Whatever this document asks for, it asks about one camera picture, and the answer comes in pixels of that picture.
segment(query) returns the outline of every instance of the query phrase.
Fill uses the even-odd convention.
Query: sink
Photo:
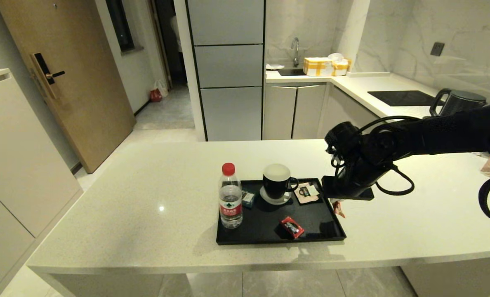
[[[282,76],[306,75],[303,69],[280,69],[278,73]]]

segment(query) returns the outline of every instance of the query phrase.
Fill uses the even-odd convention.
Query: kettle handle
[[[434,117],[439,116],[438,113],[436,112],[436,106],[438,105],[441,98],[443,98],[443,95],[444,94],[450,94],[450,92],[452,92],[451,89],[441,89],[441,91],[438,92],[438,94],[436,95],[436,99],[434,100],[434,102],[430,106],[430,115],[431,116],[434,116]]]

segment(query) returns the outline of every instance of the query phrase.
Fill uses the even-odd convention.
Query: kitchen counter
[[[422,118],[430,115],[429,106],[389,106],[368,94],[368,91],[419,90],[430,96],[435,96],[438,92],[434,88],[394,73],[348,73],[347,76],[313,77],[282,76],[277,71],[266,71],[266,83],[292,82],[330,82],[379,117],[405,115]]]
[[[345,241],[218,246],[217,180],[233,162],[242,180],[270,163],[294,177],[333,174],[323,140],[149,144],[119,156],[28,261],[40,274],[163,274],[345,269],[490,257],[490,219],[477,192],[486,159],[413,156],[396,164],[415,181],[394,197],[343,202]],[[381,185],[408,185],[388,173]]]

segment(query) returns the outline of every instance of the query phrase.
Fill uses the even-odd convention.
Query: induction cooktop
[[[390,106],[430,106],[435,98],[421,91],[368,92]]]

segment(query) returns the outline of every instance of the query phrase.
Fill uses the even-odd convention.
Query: bottle label
[[[241,201],[226,202],[219,201],[221,214],[225,216],[236,216],[241,214]]]

